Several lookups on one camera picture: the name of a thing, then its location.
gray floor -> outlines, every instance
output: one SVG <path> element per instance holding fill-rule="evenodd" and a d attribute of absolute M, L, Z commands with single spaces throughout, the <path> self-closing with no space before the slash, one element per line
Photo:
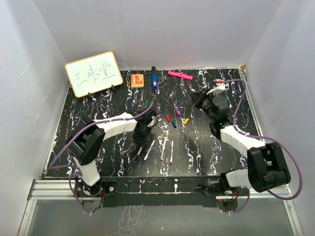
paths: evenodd
<path fill-rule="evenodd" d="M 201 206 L 102 208 L 92 217 L 76 201 L 37 201 L 29 236 L 291 236 L 283 201 L 250 199 L 228 216 Z"/>

black cap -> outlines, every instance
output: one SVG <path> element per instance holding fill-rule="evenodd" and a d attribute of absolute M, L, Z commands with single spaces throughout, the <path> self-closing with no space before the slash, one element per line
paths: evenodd
<path fill-rule="evenodd" d="M 152 66 L 152 68 L 151 68 L 151 73 L 152 73 L 152 74 L 156 74 L 156 73 L 157 73 L 157 69 L 156 69 L 155 66 Z"/>

blue object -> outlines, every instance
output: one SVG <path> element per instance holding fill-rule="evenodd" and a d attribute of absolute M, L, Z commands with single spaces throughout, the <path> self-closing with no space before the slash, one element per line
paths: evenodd
<path fill-rule="evenodd" d="M 176 123 L 175 123 L 174 120 L 172 121 L 172 124 L 173 124 L 174 128 L 177 128 Z"/>
<path fill-rule="evenodd" d="M 158 89 L 158 76 L 157 76 L 157 69 L 155 66 L 151 68 L 151 82 L 152 82 L 152 89 Z"/>

whiteboard wooden frame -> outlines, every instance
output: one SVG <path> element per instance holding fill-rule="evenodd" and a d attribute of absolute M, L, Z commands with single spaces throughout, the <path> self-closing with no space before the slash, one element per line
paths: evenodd
<path fill-rule="evenodd" d="M 121 81 L 122 81 L 121 83 L 118 83 L 118 84 L 113 84 L 113 86 L 118 86 L 118 85 L 121 85 L 121 84 L 124 82 L 123 77 L 122 77 L 122 75 L 121 75 L 121 73 L 120 73 L 120 70 L 119 70 L 119 67 L 118 67 L 118 64 L 117 64 L 117 61 L 116 61 L 116 58 L 115 58 L 114 53 L 113 53 L 112 51 L 108 51 L 108 52 L 101 53 L 101 54 L 97 54 L 97 55 L 94 55 L 94 56 L 91 56 L 91 57 L 87 57 L 87 58 L 83 58 L 83 59 L 80 59 L 80 60 L 76 60 L 76 61 L 68 62 L 67 64 L 65 64 L 65 65 L 64 65 L 64 68 L 65 68 L 65 71 L 66 71 L 67 76 L 68 76 L 68 78 L 69 78 L 69 81 L 70 81 L 70 84 L 71 84 L 72 89 L 74 88 L 74 86 L 73 86 L 72 80 L 70 79 L 69 73 L 68 73 L 68 71 L 67 71 L 67 68 L 66 68 L 66 67 L 67 67 L 67 65 L 72 64 L 72 63 L 76 63 L 76 62 L 81 61 L 81 60 L 86 60 L 86 59 L 90 59 L 90 58 L 98 57 L 98 56 L 100 56 L 100 55 L 104 55 L 104 54 L 107 54 L 107 53 L 111 53 L 111 54 L 113 54 L 114 61 L 115 61 L 115 63 L 116 63 L 116 66 L 117 66 L 117 68 L 118 68 L 118 71 L 119 71 L 119 76 L 120 76 Z M 89 93 L 96 93 L 96 92 L 103 91 L 103 90 L 105 90 L 105 89 L 109 89 L 109 88 L 111 88 L 111 86 L 109 86 L 109 87 L 105 87 L 105 88 L 102 88 L 102 89 L 100 89 L 100 90 L 96 90 L 96 91 L 89 91 L 89 92 L 87 92 L 86 94 L 83 94 L 83 95 L 80 95 L 80 96 L 78 96 L 78 95 L 75 93 L 75 89 L 73 89 L 73 92 L 74 92 L 74 95 L 75 95 L 76 97 L 84 97 L 84 96 L 89 95 Z"/>

purple marker cap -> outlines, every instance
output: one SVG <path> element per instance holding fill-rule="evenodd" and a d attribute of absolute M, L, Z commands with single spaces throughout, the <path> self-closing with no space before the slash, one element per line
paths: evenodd
<path fill-rule="evenodd" d="M 178 116 L 180 116 L 181 114 L 179 113 L 179 111 L 178 111 L 178 109 L 177 108 L 175 108 L 175 114 L 176 115 L 178 115 Z"/>

